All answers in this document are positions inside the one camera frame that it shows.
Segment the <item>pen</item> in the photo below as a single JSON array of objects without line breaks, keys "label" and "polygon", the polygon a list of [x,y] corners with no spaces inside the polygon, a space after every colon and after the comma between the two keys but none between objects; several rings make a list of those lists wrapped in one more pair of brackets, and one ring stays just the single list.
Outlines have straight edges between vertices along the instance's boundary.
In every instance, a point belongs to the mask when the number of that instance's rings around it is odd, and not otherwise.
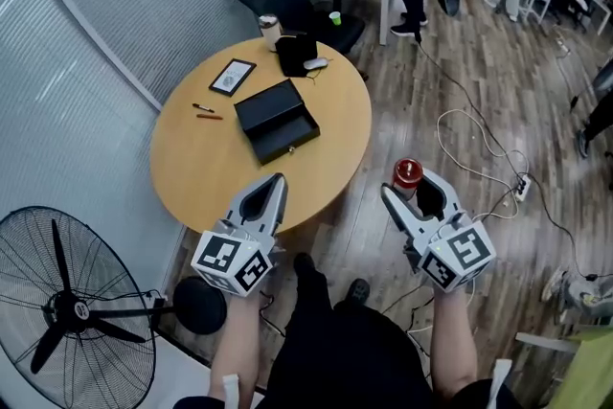
[{"label": "pen", "polygon": [[196,114],[196,118],[206,118],[207,120],[223,120],[221,116],[217,116],[216,114]]},{"label": "pen", "polygon": [[207,106],[203,106],[200,104],[197,104],[195,102],[192,103],[193,107],[197,107],[198,109],[202,109],[203,111],[209,111],[210,113],[215,113],[213,109],[211,109],[210,107]]}]

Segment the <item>white robot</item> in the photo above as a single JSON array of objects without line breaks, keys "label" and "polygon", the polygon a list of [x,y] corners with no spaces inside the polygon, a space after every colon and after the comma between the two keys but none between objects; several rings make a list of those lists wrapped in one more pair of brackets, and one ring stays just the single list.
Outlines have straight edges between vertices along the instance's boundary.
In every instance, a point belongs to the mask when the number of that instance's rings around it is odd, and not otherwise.
[{"label": "white robot", "polygon": [[404,254],[413,270],[422,270],[440,289],[464,286],[496,257],[483,223],[468,217],[451,185],[431,170],[423,170],[411,202],[388,184],[381,185],[381,198],[408,236]]}]

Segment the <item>fan grille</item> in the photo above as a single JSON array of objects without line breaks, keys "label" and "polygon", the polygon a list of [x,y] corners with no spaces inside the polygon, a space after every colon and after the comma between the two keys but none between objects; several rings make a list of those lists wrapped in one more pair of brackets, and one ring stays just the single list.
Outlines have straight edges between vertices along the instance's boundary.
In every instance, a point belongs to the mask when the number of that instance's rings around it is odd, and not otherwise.
[{"label": "fan grille", "polygon": [[124,264],[86,225],[58,210],[24,208],[0,222],[0,343],[17,370],[59,406],[135,407],[147,394],[155,369],[153,331],[146,316],[107,321],[146,343],[122,341],[95,329],[69,332],[37,375],[30,370],[37,342],[53,322],[41,307],[63,289],[52,219],[70,285],[90,309],[145,307]]}]

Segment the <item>picture frame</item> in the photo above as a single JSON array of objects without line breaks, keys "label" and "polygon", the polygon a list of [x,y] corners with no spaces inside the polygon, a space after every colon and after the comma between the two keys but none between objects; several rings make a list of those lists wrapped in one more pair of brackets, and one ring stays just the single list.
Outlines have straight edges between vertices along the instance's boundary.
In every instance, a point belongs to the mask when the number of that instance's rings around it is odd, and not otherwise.
[{"label": "picture frame", "polygon": [[232,58],[213,83],[209,85],[209,89],[230,97],[237,92],[240,85],[249,77],[256,66],[251,61]]}]

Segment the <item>black bag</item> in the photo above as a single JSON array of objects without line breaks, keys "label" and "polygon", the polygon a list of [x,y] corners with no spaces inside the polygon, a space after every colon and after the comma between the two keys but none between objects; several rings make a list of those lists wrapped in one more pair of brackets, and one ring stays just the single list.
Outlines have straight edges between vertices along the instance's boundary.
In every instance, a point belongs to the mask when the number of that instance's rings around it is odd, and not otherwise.
[{"label": "black bag", "polygon": [[308,73],[305,62],[317,58],[317,43],[308,34],[282,36],[275,46],[286,77],[305,77]]}]

